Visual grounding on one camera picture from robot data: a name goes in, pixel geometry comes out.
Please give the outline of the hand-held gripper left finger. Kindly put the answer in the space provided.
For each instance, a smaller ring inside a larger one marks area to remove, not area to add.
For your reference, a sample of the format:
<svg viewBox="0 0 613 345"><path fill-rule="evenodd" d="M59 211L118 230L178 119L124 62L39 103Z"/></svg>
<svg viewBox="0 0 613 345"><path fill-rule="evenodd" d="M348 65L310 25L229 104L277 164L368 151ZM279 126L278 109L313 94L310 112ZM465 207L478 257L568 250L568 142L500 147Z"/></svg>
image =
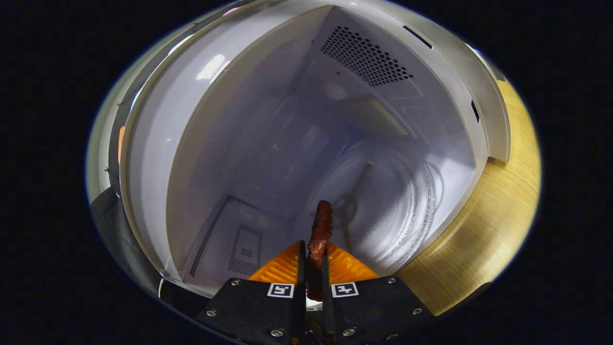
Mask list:
<svg viewBox="0 0 613 345"><path fill-rule="evenodd" d="M305 321L305 243L297 241L255 276L231 278L197 314L199 325L239 345L297 345Z"/></svg>

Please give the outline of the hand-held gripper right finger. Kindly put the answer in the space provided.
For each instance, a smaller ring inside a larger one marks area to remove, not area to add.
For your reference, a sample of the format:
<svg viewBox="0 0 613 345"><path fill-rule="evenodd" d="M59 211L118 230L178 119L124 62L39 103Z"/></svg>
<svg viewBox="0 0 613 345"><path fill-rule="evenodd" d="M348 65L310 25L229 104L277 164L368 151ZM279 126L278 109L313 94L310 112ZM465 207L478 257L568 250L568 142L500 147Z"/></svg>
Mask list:
<svg viewBox="0 0 613 345"><path fill-rule="evenodd" d="M328 345L401 345L434 322L429 308L397 275L333 284L322 262L322 321Z"/></svg>

